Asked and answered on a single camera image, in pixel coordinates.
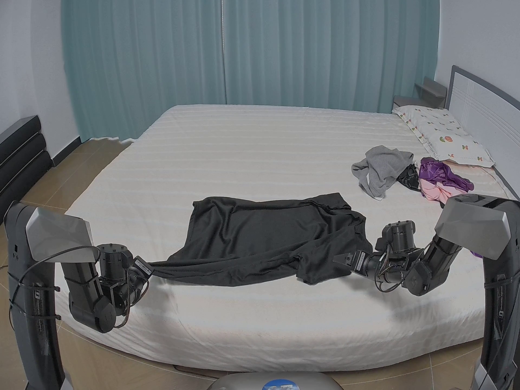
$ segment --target curtain fold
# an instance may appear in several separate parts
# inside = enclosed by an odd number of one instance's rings
[[[439,0],[223,0],[230,104],[390,112],[433,78]]]
[[[178,104],[225,103],[221,0],[62,0],[82,140],[137,138]]]

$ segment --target white fabric on floor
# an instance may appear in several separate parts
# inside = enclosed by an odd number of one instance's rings
[[[376,201],[350,166],[373,146],[427,152],[392,114],[266,106],[177,106],[124,150],[71,206],[95,244],[121,243],[149,262],[180,249],[192,202],[254,201],[340,192],[367,217],[373,244],[397,220],[415,221],[425,246],[438,203],[396,183]],[[505,196],[494,173],[453,166],[475,192]],[[422,297],[381,294],[351,275],[309,286],[295,277],[225,288],[153,277],[126,327],[99,334],[75,322],[57,265],[57,312],[87,337],[155,361],[228,370],[358,370],[400,362],[483,336],[482,261],[462,250],[444,285]]]

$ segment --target pillow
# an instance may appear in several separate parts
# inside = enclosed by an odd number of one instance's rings
[[[393,113],[402,118],[434,159],[483,167],[495,164],[486,148],[465,132],[448,110],[402,106]]]

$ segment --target gray cloth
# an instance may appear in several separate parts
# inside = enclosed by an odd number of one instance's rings
[[[376,146],[365,153],[366,158],[352,165],[359,186],[372,198],[381,199],[406,167],[413,163],[413,153]]]

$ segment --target pink garment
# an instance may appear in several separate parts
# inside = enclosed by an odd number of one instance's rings
[[[456,188],[454,186],[444,186],[442,183],[437,182],[435,185],[431,182],[428,182],[426,179],[419,179],[419,186],[421,187],[421,192],[424,194],[426,199],[430,201],[439,201],[443,204],[446,203],[448,198],[458,195],[460,193],[467,193],[462,189]]]

